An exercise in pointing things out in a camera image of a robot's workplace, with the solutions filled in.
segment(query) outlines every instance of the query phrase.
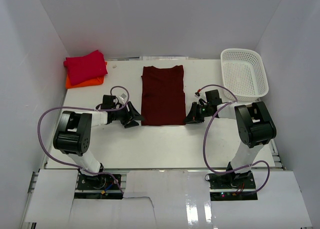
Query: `brown cloth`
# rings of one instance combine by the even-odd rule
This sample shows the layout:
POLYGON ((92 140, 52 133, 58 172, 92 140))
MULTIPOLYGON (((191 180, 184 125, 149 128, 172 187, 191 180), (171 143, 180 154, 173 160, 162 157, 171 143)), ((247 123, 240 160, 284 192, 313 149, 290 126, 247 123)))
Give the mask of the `brown cloth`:
POLYGON ((184 67, 145 66, 142 73, 142 126, 185 125, 184 67))

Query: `folded cloth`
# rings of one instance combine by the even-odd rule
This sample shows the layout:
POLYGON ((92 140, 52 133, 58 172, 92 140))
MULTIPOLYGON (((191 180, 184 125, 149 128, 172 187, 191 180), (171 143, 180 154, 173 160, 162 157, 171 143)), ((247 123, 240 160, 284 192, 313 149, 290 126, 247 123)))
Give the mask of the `folded cloth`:
POLYGON ((103 84, 104 81, 105 81, 105 77, 104 76, 99 76, 97 78, 93 78, 93 79, 81 82, 81 83, 79 83, 77 85, 71 85, 69 76, 67 74, 66 75, 66 80, 65 80, 65 88, 66 89, 71 89, 71 88, 82 88, 82 87, 89 87, 89 86, 98 86, 98 85, 103 84))
POLYGON ((67 57, 63 65, 67 68, 72 86, 108 73, 104 55, 98 50, 85 56, 67 57))
POLYGON ((185 125, 184 68, 145 66, 142 73, 142 126, 185 125))

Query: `white laundry basket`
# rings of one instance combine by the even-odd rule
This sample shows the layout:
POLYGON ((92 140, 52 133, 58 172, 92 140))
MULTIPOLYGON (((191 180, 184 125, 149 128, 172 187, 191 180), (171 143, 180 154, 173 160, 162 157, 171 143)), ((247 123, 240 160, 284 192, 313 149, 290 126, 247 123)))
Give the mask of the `white laundry basket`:
MULTIPOLYGON (((232 91, 239 101, 255 101, 269 91, 261 56, 253 50, 224 50, 221 52, 221 69, 224 87, 232 91)), ((224 94, 234 99, 226 90, 224 94)))

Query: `blue wire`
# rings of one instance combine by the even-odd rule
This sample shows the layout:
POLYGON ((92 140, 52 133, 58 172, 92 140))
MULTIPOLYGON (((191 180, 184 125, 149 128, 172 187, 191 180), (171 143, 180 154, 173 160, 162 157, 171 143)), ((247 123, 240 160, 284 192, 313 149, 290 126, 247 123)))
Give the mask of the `blue wire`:
POLYGON ((104 191, 106 192, 106 191, 109 190, 112 186, 113 186, 113 183, 112 183, 111 185, 109 185, 104 191))

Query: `white wall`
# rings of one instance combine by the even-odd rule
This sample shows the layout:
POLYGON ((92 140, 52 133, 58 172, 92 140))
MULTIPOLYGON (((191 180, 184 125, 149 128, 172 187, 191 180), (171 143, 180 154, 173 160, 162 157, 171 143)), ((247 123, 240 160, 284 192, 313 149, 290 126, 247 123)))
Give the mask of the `white wall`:
POLYGON ((277 127, 280 157, 319 229, 320 0, 282 0, 256 50, 268 77, 263 100, 277 127))
POLYGON ((220 58, 254 49, 281 0, 41 0, 71 56, 220 58))
MULTIPOLYGON (((39 0, 0 0, 0 227, 17 229, 44 157, 40 115, 60 104, 67 51, 39 0)), ((55 114, 43 124, 48 139, 55 114)))

